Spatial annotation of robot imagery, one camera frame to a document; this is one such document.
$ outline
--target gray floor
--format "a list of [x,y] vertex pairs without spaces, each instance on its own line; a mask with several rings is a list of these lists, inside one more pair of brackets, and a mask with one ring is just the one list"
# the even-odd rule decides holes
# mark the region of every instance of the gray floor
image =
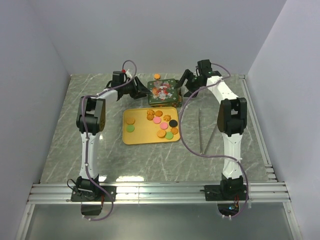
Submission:
[[[103,207],[103,213],[109,206]],[[282,203],[255,203],[232,221],[216,204],[116,205],[103,221],[79,205],[36,205],[28,240],[292,240]]]
[[[181,74],[161,74],[163,79],[179,79]],[[80,97],[101,92],[111,74],[74,74],[64,100],[47,157],[41,183],[65,183],[76,179],[81,167],[82,143],[76,127],[76,116]],[[139,74],[146,84],[153,80],[152,74]],[[237,75],[226,80],[227,85],[240,97],[244,97],[241,81]],[[106,126],[98,146],[98,167],[106,181],[218,181],[224,161],[218,158],[201,158],[190,153],[181,143],[155,143],[125,145],[122,141],[122,117],[126,109],[148,108],[147,98],[132,100],[125,95],[112,105],[107,104]],[[206,148],[216,124],[219,103],[204,90],[193,99],[183,116],[182,134],[187,144],[200,151],[198,112],[200,109],[200,132],[202,147]],[[208,154],[223,154],[222,136],[216,134]],[[247,129],[241,145],[242,164],[250,181],[266,181],[264,167],[253,123],[248,115]]]

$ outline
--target orange round object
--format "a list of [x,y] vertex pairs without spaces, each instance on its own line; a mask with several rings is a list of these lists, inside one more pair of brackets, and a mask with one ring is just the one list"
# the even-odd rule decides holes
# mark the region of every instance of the orange round object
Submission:
[[159,73],[156,73],[153,77],[155,80],[159,80],[161,78]]
[[167,132],[163,129],[160,129],[156,135],[159,137],[159,138],[164,138],[166,136]]
[[179,132],[179,130],[178,130],[178,128],[173,127],[173,128],[171,128],[170,132],[172,132],[174,135],[176,135]]
[[147,115],[146,119],[148,119],[149,121],[152,121],[154,119],[155,116],[153,115]]
[[153,111],[153,110],[147,110],[146,111],[146,114],[148,114],[148,115],[154,115],[155,114],[155,111]]
[[171,116],[170,115],[164,115],[163,120],[165,120],[166,122],[169,122],[171,120]]
[[134,124],[135,121],[136,121],[136,120],[135,120],[134,117],[127,117],[127,118],[125,119],[125,122],[126,122],[127,124],[129,124],[129,125]]
[[159,110],[155,112],[155,115],[156,115],[157,117],[161,117],[163,114],[164,114],[164,113],[163,113],[162,111],[159,111]]

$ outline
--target black cable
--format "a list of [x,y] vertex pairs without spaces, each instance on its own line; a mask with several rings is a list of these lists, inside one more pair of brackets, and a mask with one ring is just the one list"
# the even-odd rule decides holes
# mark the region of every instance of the black cable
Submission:
[[72,180],[71,178],[68,179],[68,181],[66,181],[66,185],[67,185],[71,190],[73,190],[74,188],[69,186],[69,181],[70,181],[70,180],[73,182],[74,185],[76,185],[76,182],[75,182],[74,180]]

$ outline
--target pink disc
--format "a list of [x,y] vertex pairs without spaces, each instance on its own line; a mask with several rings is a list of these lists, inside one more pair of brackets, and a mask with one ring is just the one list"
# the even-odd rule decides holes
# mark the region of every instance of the pink disc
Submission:
[[158,117],[158,116],[155,116],[154,119],[153,119],[153,122],[154,122],[155,124],[159,124],[159,123],[161,123],[161,118]]
[[166,123],[166,122],[161,123],[160,128],[163,130],[166,130],[168,128],[168,123]]

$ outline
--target marble table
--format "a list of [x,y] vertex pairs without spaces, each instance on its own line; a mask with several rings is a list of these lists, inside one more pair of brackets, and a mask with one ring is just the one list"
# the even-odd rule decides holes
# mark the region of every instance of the marble table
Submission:
[[[162,79],[180,79],[180,74],[162,73]],[[138,74],[146,85],[153,74]],[[82,143],[76,127],[80,97],[101,92],[112,74],[73,74],[57,122],[47,156],[41,183],[65,183],[79,176],[82,161]],[[238,75],[226,80],[227,85],[244,97]],[[114,181],[219,181],[224,166],[221,158],[201,158],[190,153],[181,140],[168,143],[126,145],[122,140],[122,118],[126,109],[148,108],[147,98],[133,100],[129,95],[106,105],[106,125],[99,139],[98,167],[101,179]],[[187,106],[183,115],[182,134],[187,144],[200,152],[198,117],[202,148],[205,149],[216,124],[219,103],[212,93],[203,90]],[[207,151],[208,155],[223,154],[224,143],[219,131]],[[267,181],[263,157],[251,117],[247,118],[241,144],[242,164],[250,181]]]

